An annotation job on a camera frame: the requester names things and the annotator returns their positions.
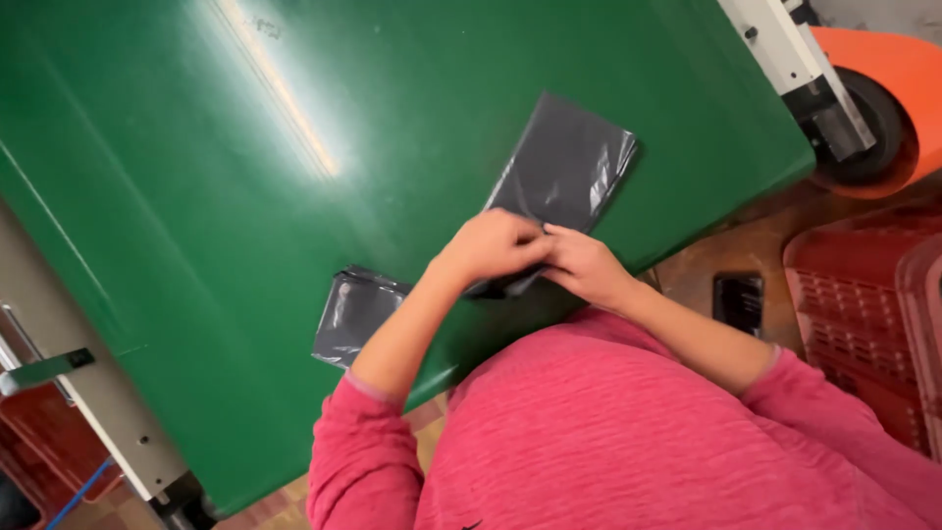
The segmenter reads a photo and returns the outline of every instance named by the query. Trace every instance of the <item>metal handle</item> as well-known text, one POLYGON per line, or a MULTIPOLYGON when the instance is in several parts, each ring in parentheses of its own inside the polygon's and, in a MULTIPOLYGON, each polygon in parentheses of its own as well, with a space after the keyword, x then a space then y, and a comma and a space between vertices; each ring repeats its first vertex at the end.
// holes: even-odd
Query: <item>metal handle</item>
MULTIPOLYGON (((7 372, 22 367, 24 364, 41 361, 46 357, 40 353, 39 348, 26 334, 26 330, 16 320, 13 308, 5 302, 0 302, 0 364, 7 372)), ((66 403, 73 403, 72 396, 58 381, 53 381, 66 403)))

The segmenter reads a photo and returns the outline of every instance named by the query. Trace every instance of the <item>pink sweater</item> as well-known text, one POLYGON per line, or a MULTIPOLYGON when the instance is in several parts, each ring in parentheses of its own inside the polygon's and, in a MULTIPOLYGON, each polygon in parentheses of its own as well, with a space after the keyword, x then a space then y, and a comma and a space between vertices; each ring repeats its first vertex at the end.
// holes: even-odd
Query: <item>pink sweater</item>
POLYGON ((598 310, 465 379, 428 476, 401 412, 324 401, 314 528, 942 528, 942 467, 791 352, 737 399, 598 310))

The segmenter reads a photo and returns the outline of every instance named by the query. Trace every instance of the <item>person's right hand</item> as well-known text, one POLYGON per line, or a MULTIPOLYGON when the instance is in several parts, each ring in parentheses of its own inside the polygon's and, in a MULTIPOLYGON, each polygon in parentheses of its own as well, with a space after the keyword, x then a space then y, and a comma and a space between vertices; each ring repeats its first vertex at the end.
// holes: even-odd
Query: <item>person's right hand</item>
POLYGON ((590 304, 613 312, 641 284, 629 274, 605 243, 571 228, 544 224, 553 250, 544 261, 553 266, 543 276, 590 304))

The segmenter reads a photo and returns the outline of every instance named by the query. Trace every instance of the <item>person's left hand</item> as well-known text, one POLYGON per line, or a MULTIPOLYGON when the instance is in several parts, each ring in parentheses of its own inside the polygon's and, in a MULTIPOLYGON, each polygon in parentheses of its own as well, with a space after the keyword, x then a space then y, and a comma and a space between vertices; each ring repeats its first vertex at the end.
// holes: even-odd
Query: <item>person's left hand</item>
POLYGON ((552 249, 552 238, 536 222, 494 208, 465 223, 432 264, 467 287, 476 280, 521 271, 552 249))

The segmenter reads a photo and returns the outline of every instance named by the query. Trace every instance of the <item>hand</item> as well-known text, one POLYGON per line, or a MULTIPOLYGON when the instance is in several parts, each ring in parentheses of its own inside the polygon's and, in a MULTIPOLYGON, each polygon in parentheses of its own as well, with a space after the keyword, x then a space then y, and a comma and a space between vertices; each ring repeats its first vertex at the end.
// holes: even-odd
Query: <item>hand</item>
POLYGON ((552 244, 536 222, 494 208, 465 223, 432 263, 467 287, 525 269, 544 259, 552 244))
POLYGON ((545 259, 553 268, 543 276, 590 304, 622 313, 621 306, 642 282, 622 267, 602 241, 554 224, 545 224, 544 229, 553 238, 553 250, 545 259))

